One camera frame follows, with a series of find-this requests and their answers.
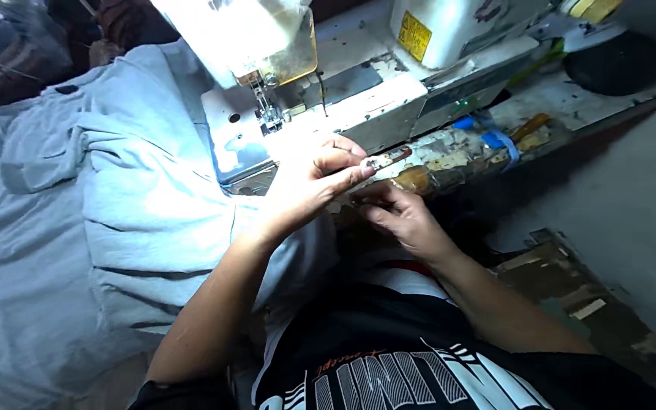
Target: warning label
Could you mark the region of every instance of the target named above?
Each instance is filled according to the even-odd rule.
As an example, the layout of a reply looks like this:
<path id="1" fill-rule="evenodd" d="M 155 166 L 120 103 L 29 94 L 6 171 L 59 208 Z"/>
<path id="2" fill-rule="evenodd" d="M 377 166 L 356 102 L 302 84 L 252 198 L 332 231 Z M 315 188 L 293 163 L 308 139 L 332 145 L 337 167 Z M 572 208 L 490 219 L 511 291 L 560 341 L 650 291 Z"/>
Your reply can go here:
<path id="1" fill-rule="evenodd" d="M 421 63 L 429 46 L 432 32 L 408 11 L 404 12 L 402 29 L 399 31 L 399 44 Z"/>

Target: hand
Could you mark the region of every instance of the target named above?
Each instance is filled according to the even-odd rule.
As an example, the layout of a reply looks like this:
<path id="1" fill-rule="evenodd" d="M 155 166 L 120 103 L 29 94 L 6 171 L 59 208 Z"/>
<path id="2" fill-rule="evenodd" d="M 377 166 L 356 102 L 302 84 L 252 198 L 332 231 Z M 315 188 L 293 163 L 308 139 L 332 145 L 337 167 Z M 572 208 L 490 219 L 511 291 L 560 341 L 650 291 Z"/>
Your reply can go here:
<path id="1" fill-rule="evenodd" d="M 365 203 L 359 209 L 364 218 L 394 234 L 407 251 L 430 266 L 438 266 L 447 256 L 460 252 L 420 196 L 397 188 L 391 182 L 379 181 L 351 197 Z"/>
<path id="2" fill-rule="evenodd" d="M 366 152 L 350 139 L 331 134 L 293 158 L 282 161 L 265 196 L 261 218 L 280 241 L 310 222 L 340 194 L 376 171 L 361 167 Z M 330 172 L 345 168 L 342 171 Z"/>

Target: industrial sewing machine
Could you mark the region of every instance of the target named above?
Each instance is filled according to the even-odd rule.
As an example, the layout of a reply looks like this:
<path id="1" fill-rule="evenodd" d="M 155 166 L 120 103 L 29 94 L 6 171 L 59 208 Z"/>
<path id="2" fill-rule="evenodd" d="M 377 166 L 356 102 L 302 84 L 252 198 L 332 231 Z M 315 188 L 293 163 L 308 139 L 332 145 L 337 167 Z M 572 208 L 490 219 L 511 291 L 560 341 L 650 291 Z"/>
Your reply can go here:
<path id="1" fill-rule="evenodd" d="M 248 195 L 296 139 L 335 132 L 371 155 L 488 105 L 558 3 L 375 0 L 316 25 L 310 0 L 153 2 L 215 80 L 202 102 L 219 182 Z"/>

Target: forearm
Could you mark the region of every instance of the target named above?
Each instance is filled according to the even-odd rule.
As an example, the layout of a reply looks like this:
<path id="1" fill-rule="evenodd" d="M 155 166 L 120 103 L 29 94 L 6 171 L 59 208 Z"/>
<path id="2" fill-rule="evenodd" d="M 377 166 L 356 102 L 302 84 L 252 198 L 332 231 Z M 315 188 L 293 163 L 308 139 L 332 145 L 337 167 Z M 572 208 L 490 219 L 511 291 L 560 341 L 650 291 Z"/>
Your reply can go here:
<path id="1" fill-rule="evenodd" d="M 237 236 L 161 341 L 147 380 L 183 382 L 226 366 L 277 244 L 260 233 Z"/>
<path id="2" fill-rule="evenodd" d="M 432 267 L 475 330 L 497 347 L 509 352 L 596 352 L 459 249 L 447 252 Z"/>

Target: fingernail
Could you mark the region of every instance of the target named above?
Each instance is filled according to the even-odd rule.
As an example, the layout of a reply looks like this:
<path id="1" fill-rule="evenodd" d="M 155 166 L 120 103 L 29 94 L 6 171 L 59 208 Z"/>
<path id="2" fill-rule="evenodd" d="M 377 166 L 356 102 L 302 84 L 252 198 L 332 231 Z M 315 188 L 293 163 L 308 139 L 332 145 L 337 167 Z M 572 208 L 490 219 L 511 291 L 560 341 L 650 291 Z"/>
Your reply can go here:
<path id="1" fill-rule="evenodd" d="M 376 175 L 376 170 L 372 166 L 365 166 L 361 168 L 361 175 L 363 176 L 364 179 L 368 177 L 373 177 Z"/>

